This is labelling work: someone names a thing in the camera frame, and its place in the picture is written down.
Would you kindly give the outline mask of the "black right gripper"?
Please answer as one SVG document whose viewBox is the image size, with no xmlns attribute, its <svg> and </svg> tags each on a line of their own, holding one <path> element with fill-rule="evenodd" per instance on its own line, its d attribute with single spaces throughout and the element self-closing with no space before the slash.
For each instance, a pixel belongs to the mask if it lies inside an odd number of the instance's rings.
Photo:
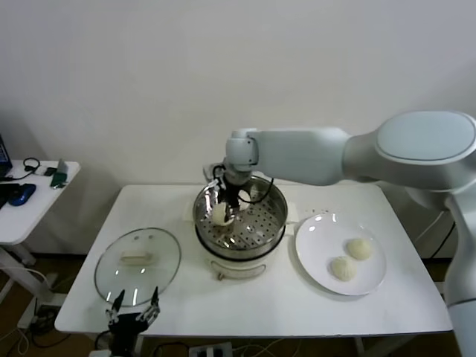
<svg viewBox="0 0 476 357">
<path fill-rule="evenodd" d="M 233 221 L 239 213 L 239 191 L 251 179 L 251 172 L 240 172 L 232 169 L 221 169 L 221 177 L 208 184 L 210 206 L 225 203 L 225 221 Z"/>
</svg>

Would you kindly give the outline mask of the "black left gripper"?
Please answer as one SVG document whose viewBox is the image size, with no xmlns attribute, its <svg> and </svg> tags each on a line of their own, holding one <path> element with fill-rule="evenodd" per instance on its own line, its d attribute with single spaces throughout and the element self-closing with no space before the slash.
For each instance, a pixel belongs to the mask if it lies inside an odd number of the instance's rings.
<svg viewBox="0 0 476 357">
<path fill-rule="evenodd" d="M 118 315 L 121 308 L 125 290 L 114 299 L 110 309 L 106 310 L 108 328 L 112 334 L 109 349 L 112 356 L 133 356 L 138 335 L 146 331 L 148 322 L 154 322 L 160 313 L 158 287 L 152 294 L 150 305 L 140 314 Z"/>
</svg>

